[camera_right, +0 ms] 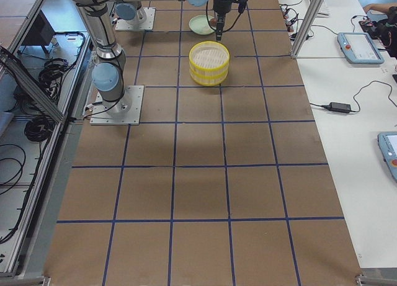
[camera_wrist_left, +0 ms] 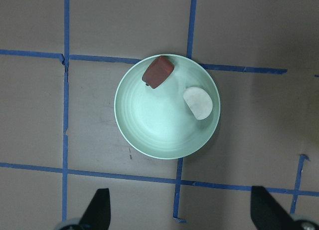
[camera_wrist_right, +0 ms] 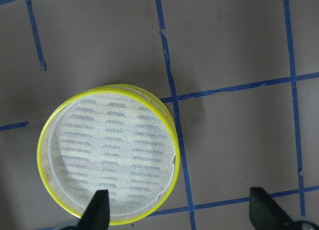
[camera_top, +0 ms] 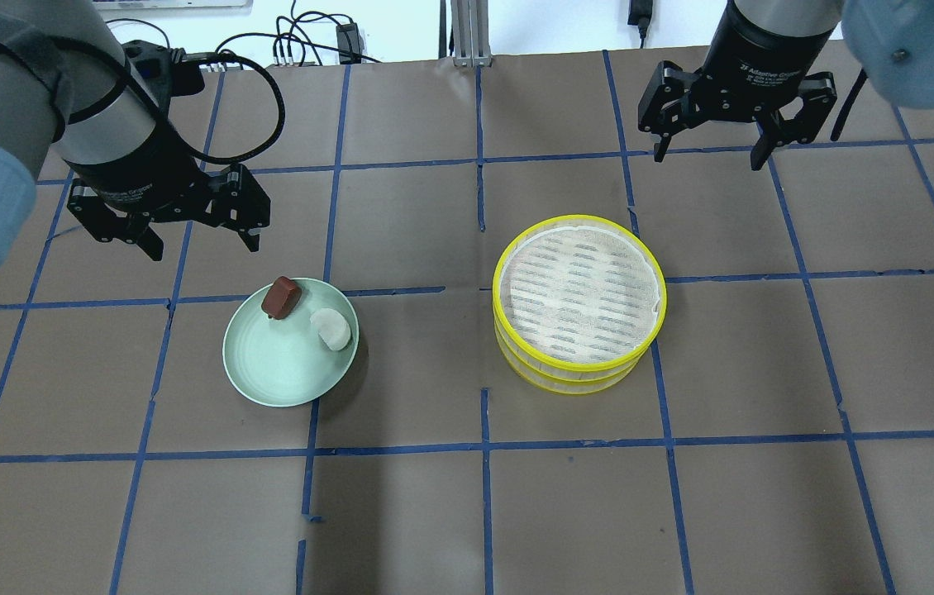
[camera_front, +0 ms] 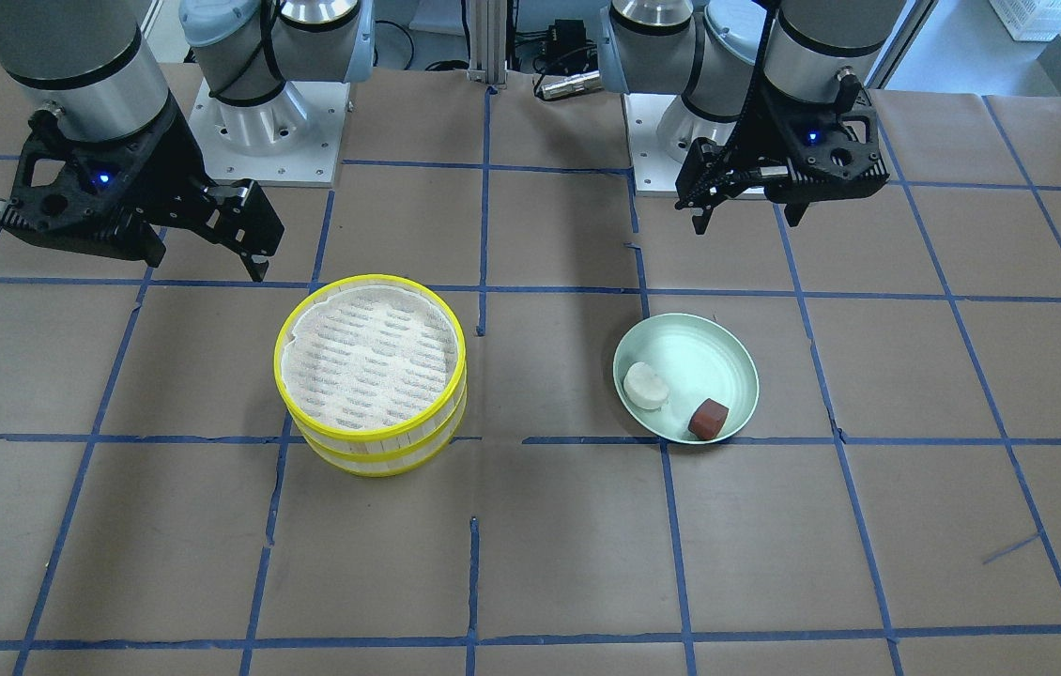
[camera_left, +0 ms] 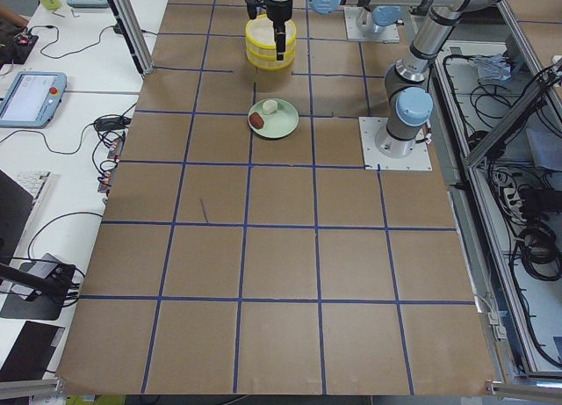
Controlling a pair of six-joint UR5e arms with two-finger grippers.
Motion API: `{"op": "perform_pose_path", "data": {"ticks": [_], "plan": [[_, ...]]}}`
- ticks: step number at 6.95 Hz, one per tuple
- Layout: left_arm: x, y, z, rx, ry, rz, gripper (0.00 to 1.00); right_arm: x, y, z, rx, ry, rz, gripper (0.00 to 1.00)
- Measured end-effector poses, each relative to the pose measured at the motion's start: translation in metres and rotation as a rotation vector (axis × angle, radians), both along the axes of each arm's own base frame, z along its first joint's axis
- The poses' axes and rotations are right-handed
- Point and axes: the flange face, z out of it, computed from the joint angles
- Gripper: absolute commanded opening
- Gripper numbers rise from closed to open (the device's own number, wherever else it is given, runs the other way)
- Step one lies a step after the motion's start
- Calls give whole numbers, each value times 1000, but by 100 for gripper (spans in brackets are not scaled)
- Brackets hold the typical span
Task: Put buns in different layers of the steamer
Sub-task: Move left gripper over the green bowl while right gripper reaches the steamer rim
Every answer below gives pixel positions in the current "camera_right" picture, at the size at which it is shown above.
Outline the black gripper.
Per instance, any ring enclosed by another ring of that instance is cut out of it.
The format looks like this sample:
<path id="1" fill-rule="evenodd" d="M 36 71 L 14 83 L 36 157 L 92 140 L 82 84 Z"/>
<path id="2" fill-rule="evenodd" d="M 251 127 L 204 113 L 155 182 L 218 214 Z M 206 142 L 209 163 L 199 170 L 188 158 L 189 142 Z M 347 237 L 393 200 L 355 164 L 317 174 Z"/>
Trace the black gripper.
<path id="1" fill-rule="evenodd" d="M 213 0 L 213 10 L 216 13 L 216 40 L 221 40 L 226 15 L 231 10 L 231 0 Z"/>

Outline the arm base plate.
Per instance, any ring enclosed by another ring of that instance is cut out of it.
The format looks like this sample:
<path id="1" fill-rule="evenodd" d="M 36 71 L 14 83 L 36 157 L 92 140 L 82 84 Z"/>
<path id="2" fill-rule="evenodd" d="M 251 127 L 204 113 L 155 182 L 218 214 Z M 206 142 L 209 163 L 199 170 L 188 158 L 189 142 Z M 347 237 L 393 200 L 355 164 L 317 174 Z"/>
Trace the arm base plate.
<path id="1" fill-rule="evenodd" d="M 110 108 L 112 104 L 104 102 L 100 93 L 97 92 L 96 101 L 102 103 L 94 106 L 94 115 L 90 118 L 90 124 L 139 125 L 144 88 L 144 86 L 127 86 L 124 89 L 122 99 L 108 111 L 105 110 Z"/>
<path id="2" fill-rule="evenodd" d="M 152 31 L 156 9 L 154 7 L 118 7 L 116 9 L 118 21 L 115 30 L 118 32 Z"/>

